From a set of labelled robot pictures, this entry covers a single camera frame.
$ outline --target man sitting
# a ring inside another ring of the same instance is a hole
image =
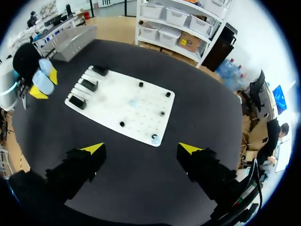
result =
[[[269,139],[257,154],[257,162],[259,165],[262,165],[266,160],[269,160],[273,164],[276,163],[276,159],[272,156],[273,152],[277,146],[278,140],[288,134],[289,125],[284,123],[282,126],[279,126],[278,120],[273,119],[267,123],[267,129]]]

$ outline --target cable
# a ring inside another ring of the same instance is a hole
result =
[[[259,203],[259,208],[258,208],[258,212],[259,212],[262,207],[262,192],[261,192],[261,186],[260,186],[260,181],[259,181],[259,166],[258,166],[257,159],[255,159],[255,162],[256,162],[256,168],[257,168],[256,183],[258,186],[258,192],[259,192],[259,198],[260,198],[260,203]]]
[[[252,161],[252,163],[253,163],[253,165],[252,165],[252,172],[251,172],[249,181],[248,181],[248,183],[247,183],[247,185],[246,185],[244,191],[243,191],[242,194],[239,196],[239,198],[246,192],[246,190],[248,189],[248,187],[249,187],[249,185],[250,185],[250,182],[251,182],[252,177],[253,177],[254,169],[255,169],[255,164],[256,164],[255,162],[257,163],[257,160],[254,158],[253,161]]]

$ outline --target yellow object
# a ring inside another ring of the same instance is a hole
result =
[[[190,146],[190,145],[186,145],[183,143],[179,143],[183,148],[185,148],[185,150],[189,153],[192,154],[193,152],[196,152],[198,150],[203,150],[202,148],[198,148],[198,147],[194,147],[194,146]]]
[[[101,147],[101,145],[103,145],[103,143],[100,143],[100,144],[96,144],[96,145],[92,145],[92,146],[89,146],[89,147],[84,147],[82,148],[81,150],[85,150],[87,152],[90,152],[91,155],[93,155],[93,153]]]
[[[48,96],[39,91],[38,87],[36,87],[35,85],[33,85],[29,90],[29,94],[37,99],[48,99]]]
[[[58,81],[57,81],[57,70],[53,67],[52,71],[49,75],[50,80],[57,85]],[[44,93],[42,93],[38,87],[36,87],[35,85],[32,86],[32,88],[29,90],[29,94],[32,95],[33,97],[37,98],[37,99],[48,99],[48,96],[45,95]]]
[[[197,3],[198,2],[198,0],[185,0],[185,1],[191,2],[191,3]]]
[[[55,84],[57,85],[58,84],[58,81],[57,81],[57,70],[53,67],[52,68],[52,71],[49,75],[49,78],[50,80]]]

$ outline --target red item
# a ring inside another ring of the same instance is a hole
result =
[[[90,13],[89,13],[89,11],[85,11],[84,12],[84,17],[85,17],[85,20],[90,19]]]

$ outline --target cardboard box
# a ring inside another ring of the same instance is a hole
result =
[[[155,46],[155,45],[150,45],[150,49],[152,49],[152,50],[154,50],[154,51],[158,51],[158,52],[161,51],[161,47]]]
[[[193,35],[188,34],[187,32],[182,32],[178,45],[194,53],[199,48],[201,42],[201,39],[194,37]]]
[[[176,58],[176,59],[178,59],[178,60],[181,60],[181,61],[183,61],[185,63],[188,63],[188,64],[190,64],[190,65],[192,65],[194,67],[198,64],[194,60],[191,60],[191,59],[189,59],[189,58],[187,58],[187,57],[185,57],[185,56],[183,56],[181,54],[178,54],[178,53],[174,53],[173,57]]]
[[[167,55],[169,55],[169,56],[172,56],[172,55],[174,54],[173,51],[171,51],[171,50],[169,50],[169,49],[166,49],[166,48],[162,48],[162,49],[161,49],[161,52],[162,52],[162,53],[165,53],[165,54],[167,54]]]
[[[143,48],[150,48],[151,45],[145,42],[139,42],[138,46],[143,47]]]

